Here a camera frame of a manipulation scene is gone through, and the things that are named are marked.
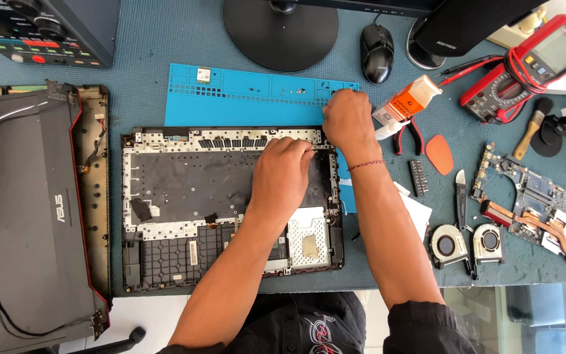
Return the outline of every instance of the asus logo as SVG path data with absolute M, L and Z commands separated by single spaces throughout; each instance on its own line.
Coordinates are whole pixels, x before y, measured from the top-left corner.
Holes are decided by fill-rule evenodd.
M 454 47 L 454 46 L 451 45 L 451 44 L 446 44 L 446 43 L 443 43 L 443 42 L 441 42 L 441 41 L 437 41 L 436 44 L 440 44 L 440 45 L 442 45 L 442 46 L 444 46 L 444 47 L 451 48 L 451 49 L 455 49 L 455 48 L 456 48 L 456 47 Z
M 65 207 L 62 204 L 62 195 L 56 195 L 56 216 L 58 216 L 58 221 L 65 222 Z

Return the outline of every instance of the hand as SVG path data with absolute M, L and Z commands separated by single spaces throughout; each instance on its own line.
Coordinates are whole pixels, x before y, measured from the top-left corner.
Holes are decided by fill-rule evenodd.
M 339 89 L 323 107 L 326 137 L 342 151 L 349 167 L 382 159 L 371 111 L 368 95 L 351 89 Z
M 309 141 L 290 137 L 272 139 L 256 162 L 246 217 L 272 221 L 277 237 L 303 202 L 315 154 L 311 147 Z

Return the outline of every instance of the multimeter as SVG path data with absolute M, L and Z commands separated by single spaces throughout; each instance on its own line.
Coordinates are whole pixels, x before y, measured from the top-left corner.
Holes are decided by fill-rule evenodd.
M 460 96 L 460 105 L 482 123 L 510 122 L 526 100 L 566 75 L 566 14 L 553 17 L 503 60 Z

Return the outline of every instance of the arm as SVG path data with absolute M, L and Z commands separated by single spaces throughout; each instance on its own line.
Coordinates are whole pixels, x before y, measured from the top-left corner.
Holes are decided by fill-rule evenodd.
M 252 198 L 232 242 L 196 286 L 168 345 L 228 345 L 255 302 L 265 262 L 301 205 L 314 152 L 308 141 L 272 139 L 255 166 Z
M 343 89 L 323 109 L 327 139 L 353 167 L 383 159 L 375 140 L 371 105 L 363 92 Z M 384 302 L 444 304 L 427 252 L 384 164 L 351 171 L 360 232 L 368 264 Z

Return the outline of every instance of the monitor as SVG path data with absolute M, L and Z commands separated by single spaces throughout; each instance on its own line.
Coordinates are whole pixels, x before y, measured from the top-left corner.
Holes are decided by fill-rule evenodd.
M 225 0 L 224 24 L 247 57 L 265 67 L 296 71 L 324 59 L 338 38 L 337 8 L 415 18 L 444 0 Z

